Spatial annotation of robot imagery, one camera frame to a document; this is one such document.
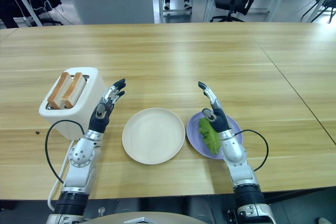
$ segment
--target black power cord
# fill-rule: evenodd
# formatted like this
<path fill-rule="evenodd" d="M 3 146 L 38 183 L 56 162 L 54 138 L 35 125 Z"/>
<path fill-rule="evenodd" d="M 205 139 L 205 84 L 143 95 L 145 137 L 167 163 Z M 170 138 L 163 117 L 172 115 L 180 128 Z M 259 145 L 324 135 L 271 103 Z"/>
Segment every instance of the black power cord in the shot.
<path fill-rule="evenodd" d="M 265 155 L 265 158 L 264 158 L 263 162 L 261 163 L 261 165 L 259 165 L 257 168 L 254 169 L 254 171 L 257 171 L 257 170 L 259 170 L 260 168 L 262 168 L 262 166 L 264 165 L 264 163 L 266 162 L 266 160 L 267 160 L 267 158 L 268 158 L 268 152 L 269 152 L 268 143 L 267 143 L 266 139 L 263 137 L 263 135 L 261 135 L 259 132 L 256 132 L 256 131 L 254 131 L 254 130 L 249 130 L 249 129 L 247 129 L 247 130 L 242 130 L 242 131 L 239 131 L 238 133 L 236 133 L 235 136 L 236 136 L 236 135 L 239 135 L 239 134 L 242 134 L 243 132 L 246 132 L 246 131 L 251 131 L 251 132 L 253 132 L 253 133 L 256 133 L 258 136 L 260 136 L 260 137 L 264 140 L 264 142 L 265 142 L 265 144 L 266 144 L 266 155 Z"/>
<path fill-rule="evenodd" d="M 51 161 L 50 161 L 50 158 L 49 158 L 49 154 L 48 154 L 48 140 L 49 140 L 49 134 L 50 134 L 50 131 L 58 124 L 58 123 L 61 123 L 61 122 L 70 122 L 70 123 L 76 123 L 80 129 L 82 130 L 82 133 L 83 135 L 85 134 L 84 132 L 84 129 L 82 127 L 82 125 L 80 125 L 80 123 L 76 122 L 76 121 L 73 121 L 73 120 L 59 120 L 57 122 L 55 122 L 52 126 L 50 126 L 50 128 L 48 129 L 47 131 L 47 135 L 46 135 L 46 140 L 45 140 L 45 146 L 44 146 L 44 149 L 45 149 L 45 152 L 46 152 L 46 157 L 47 157 L 47 162 L 48 162 L 48 165 L 50 167 L 50 169 L 52 170 L 52 172 L 54 173 L 54 175 L 56 176 L 56 178 L 63 184 L 63 180 L 58 176 L 58 174 L 56 173 L 55 169 L 53 168 L 53 165 L 51 164 Z"/>

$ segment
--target toast slice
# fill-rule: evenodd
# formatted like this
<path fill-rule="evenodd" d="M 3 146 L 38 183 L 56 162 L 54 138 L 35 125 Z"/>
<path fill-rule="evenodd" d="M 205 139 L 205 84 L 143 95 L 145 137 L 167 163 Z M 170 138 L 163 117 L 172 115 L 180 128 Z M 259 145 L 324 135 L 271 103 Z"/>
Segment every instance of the toast slice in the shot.
<path fill-rule="evenodd" d="M 71 85 L 61 98 L 64 105 L 68 109 L 71 109 L 73 106 L 76 105 L 76 102 L 78 101 L 78 98 L 80 97 L 85 87 L 85 84 L 86 81 L 83 74 L 80 72 L 76 73 L 74 79 L 72 80 Z"/>
<path fill-rule="evenodd" d="M 68 90 L 72 83 L 71 75 L 67 72 L 63 72 L 59 78 L 59 81 L 48 97 L 47 101 L 55 110 L 65 109 L 64 102 L 61 100 L 65 92 Z"/>

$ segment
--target table seam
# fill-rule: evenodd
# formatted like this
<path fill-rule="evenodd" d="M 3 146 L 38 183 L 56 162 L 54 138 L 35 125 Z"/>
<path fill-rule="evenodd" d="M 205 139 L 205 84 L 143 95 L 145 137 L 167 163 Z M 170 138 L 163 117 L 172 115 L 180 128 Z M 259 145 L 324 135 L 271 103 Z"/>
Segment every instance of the table seam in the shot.
<path fill-rule="evenodd" d="M 308 108 L 308 110 L 312 113 L 312 115 L 315 117 L 315 119 L 318 121 L 318 123 L 321 125 L 321 127 L 324 129 L 324 131 L 327 133 L 331 141 L 334 143 L 336 146 L 335 140 L 332 138 L 330 133 L 327 131 L 327 129 L 324 127 L 324 125 L 321 123 L 321 121 L 318 119 L 318 117 L 315 115 L 315 113 L 310 109 L 308 104 L 305 102 L 305 100 L 301 97 L 299 92 L 294 88 L 294 86 L 290 83 L 290 81 L 286 78 L 286 76 L 281 72 L 281 70 L 278 68 L 278 66 L 274 63 L 274 61 L 268 56 L 268 54 L 264 51 L 262 46 L 254 39 L 254 41 L 258 44 L 259 48 L 264 52 L 264 54 L 267 56 L 267 58 L 273 63 L 273 65 L 276 67 L 276 69 L 279 71 L 279 73 L 283 76 L 283 78 L 288 82 L 288 84 L 292 87 L 294 92 L 298 95 L 298 97 L 301 99 L 301 101 L 305 104 L 305 106 Z"/>
<path fill-rule="evenodd" d="M 4 37 L 1 41 L 4 41 L 7 39 L 10 35 L 12 35 L 18 28 L 16 28 L 14 31 L 12 31 L 10 34 L 8 34 L 6 37 Z"/>

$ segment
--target lettuce leaf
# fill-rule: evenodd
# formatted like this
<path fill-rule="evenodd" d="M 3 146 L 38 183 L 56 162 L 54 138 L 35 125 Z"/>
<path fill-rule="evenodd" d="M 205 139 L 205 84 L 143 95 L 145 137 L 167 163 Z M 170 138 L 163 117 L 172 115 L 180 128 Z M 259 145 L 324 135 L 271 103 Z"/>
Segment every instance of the lettuce leaf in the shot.
<path fill-rule="evenodd" d="M 218 154 L 220 149 L 220 140 L 218 133 L 211 127 L 207 118 L 201 118 L 198 121 L 199 132 L 203 135 L 203 142 L 212 154 Z"/>

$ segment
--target robotic arm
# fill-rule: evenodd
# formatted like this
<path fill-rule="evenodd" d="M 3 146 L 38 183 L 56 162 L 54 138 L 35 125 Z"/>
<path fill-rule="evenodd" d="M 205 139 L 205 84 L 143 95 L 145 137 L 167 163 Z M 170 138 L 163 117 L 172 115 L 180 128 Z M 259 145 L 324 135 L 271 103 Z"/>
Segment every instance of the robotic arm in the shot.
<path fill-rule="evenodd" d="M 235 133 L 230 128 L 221 103 L 206 84 L 199 82 L 198 86 L 210 99 L 213 111 L 203 109 L 202 113 L 208 118 L 210 125 L 221 140 L 223 160 L 228 166 L 241 223 L 276 224 L 272 210 L 265 203 L 264 196 L 260 191 L 255 172 L 247 163 L 247 152 L 239 144 Z"/>
<path fill-rule="evenodd" d="M 125 79 L 117 81 L 103 95 L 89 122 L 89 129 L 69 153 L 69 172 L 64 181 L 54 214 L 47 224 L 76 224 L 84 221 L 83 212 L 96 177 L 96 163 L 109 117 L 115 103 L 125 94 Z"/>

